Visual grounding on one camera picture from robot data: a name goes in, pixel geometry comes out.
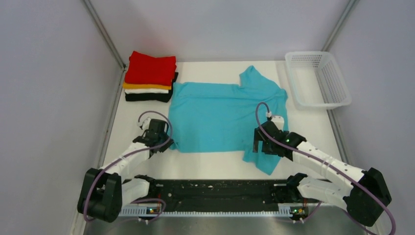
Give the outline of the turquoise t shirt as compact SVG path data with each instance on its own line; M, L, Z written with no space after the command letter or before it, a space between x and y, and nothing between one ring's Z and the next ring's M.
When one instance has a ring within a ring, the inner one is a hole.
M288 121L287 92L249 66L239 84L176 83L168 118L172 149L182 153L243 151L243 160L271 175L280 157L253 151L254 130L268 111Z

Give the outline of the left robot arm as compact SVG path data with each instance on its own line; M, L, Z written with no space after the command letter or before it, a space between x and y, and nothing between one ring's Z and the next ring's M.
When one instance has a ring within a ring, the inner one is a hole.
M155 153L164 152L173 143L168 120L147 118L140 128L143 133L129 144L116 159L101 168L90 168L84 176L77 211L85 219L113 222L121 209L141 198L152 202L157 189L144 176L133 176L133 170Z

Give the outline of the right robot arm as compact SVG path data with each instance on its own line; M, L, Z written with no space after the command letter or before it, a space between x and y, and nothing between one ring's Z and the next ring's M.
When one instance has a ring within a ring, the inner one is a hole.
M287 158L322 176L314 179L303 173L288 178L287 196L294 202L316 199L345 210L358 223L371 227L392 201L383 174L363 170L322 152L305 137L278 129L268 120L254 130L254 152Z

